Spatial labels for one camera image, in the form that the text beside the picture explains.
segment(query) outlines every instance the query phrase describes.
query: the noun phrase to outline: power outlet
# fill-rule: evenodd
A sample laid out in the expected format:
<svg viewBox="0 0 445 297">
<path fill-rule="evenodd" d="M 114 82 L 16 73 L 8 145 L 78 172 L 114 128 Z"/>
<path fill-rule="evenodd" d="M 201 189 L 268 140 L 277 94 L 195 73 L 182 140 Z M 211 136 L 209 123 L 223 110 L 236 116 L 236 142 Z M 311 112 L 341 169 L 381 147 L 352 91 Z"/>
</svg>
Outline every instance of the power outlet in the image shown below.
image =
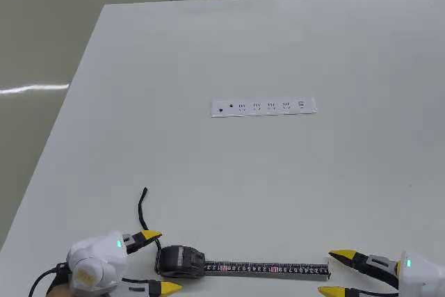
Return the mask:
<svg viewBox="0 0 445 297">
<path fill-rule="evenodd" d="M 315 99 L 225 100 L 211 103 L 212 118 L 230 116 L 297 115 L 317 112 Z"/>
</svg>

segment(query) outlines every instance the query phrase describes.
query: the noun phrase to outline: black cable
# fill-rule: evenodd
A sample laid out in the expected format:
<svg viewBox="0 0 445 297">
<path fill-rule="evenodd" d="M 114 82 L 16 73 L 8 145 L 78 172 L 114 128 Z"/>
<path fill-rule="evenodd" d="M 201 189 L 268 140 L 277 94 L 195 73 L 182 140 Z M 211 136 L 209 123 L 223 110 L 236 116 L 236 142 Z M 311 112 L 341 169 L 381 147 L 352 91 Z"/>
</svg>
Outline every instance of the black cable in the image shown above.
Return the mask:
<svg viewBox="0 0 445 297">
<path fill-rule="evenodd" d="M 32 297 L 34 294 L 34 290 L 37 287 L 37 284 L 39 284 L 39 282 L 45 277 L 48 276 L 49 274 L 54 274 L 57 273 L 57 267 L 54 267 L 52 269 L 49 269 L 48 271 L 45 271 L 41 276 L 39 276 L 37 278 L 37 280 L 35 280 L 33 286 L 31 287 L 31 290 L 29 290 L 29 295 L 28 297 Z"/>
<path fill-rule="evenodd" d="M 122 281 L 127 283 L 150 283 L 154 280 L 133 280 L 132 278 L 123 278 Z"/>
<path fill-rule="evenodd" d="M 142 195 L 140 196 L 139 203 L 138 203 L 139 223 L 144 230 L 148 230 L 148 226 L 144 219 L 144 213 L 142 210 L 142 202 L 144 202 L 144 199 L 145 199 L 145 196 L 147 195 L 147 193 L 148 193 L 148 189 L 147 189 L 147 187 L 144 187 L 144 189 L 142 190 Z M 154 242 L 156 243 L 156 246 L 158 248 L 158 254 L 159 254 L 159 251 L 162 249 L 161 242 L 159 241 L 159 239 L 156 239 Z M 133 280 L 132 278 L 122 278 L 122 281 L 127 282 L 127 283 L 149 283 L 150 282 L 150 280 Z"/>
<path fill-rule="evenodd" d="M 144 187 L 144 189 L 142 190 L 142 195 L 140 196 L 139 203 L 138 203 L 139 223 L 142 225 L 142 228 L 144 230 L 148 230 L 148 226 L 144 220 L 144 213 L 142 211 L 142 202 L 144 201 L 147 193 L 148 193 L 148 189 L 147 189 L 147 187 Z M 156 243 L 158 250 L 161 250 L 162 249 L 161 242 L 158 239 L 156 239 L 154 242 Z"/>
</svg>

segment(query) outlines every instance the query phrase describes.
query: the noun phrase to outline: gray floor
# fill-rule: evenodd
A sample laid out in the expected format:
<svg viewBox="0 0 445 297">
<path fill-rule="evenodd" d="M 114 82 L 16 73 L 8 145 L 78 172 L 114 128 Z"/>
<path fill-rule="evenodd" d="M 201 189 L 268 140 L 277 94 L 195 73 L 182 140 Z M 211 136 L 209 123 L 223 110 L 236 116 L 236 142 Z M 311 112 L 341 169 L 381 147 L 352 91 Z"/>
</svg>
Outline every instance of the gray floor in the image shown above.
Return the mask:
<svg viewBox="0 0 445 297">
<path fill-rule="evenodd" d="M 140 1 L 0 0 L 0 246 L 102 6 Z"/>
</svg>

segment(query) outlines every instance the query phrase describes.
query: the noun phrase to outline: robotic arm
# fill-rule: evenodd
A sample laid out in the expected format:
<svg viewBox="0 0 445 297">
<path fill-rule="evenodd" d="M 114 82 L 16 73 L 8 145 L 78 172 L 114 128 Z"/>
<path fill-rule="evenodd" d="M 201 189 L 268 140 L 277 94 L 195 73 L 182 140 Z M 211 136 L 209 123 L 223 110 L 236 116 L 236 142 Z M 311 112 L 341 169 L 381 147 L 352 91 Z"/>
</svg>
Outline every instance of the robotic arm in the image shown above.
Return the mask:
<svg viewBox="0 0 445 297">
<path fill-rule="evenodd" d="M 73 296 L 94 297 L 111 293 L 118 285 L 128 266 L 127 255 L 157 240 L 160 232 L 145 230 L 134 235 L 111 232 L 106 236 L 75 243 L 67 256 L 70 291 Z M 170 282 L 144 281 L 143 287 L 124 287 L 127 294 L 144 289 L 147 296 L 169 296 L 181 289 Z"/>
</svg>

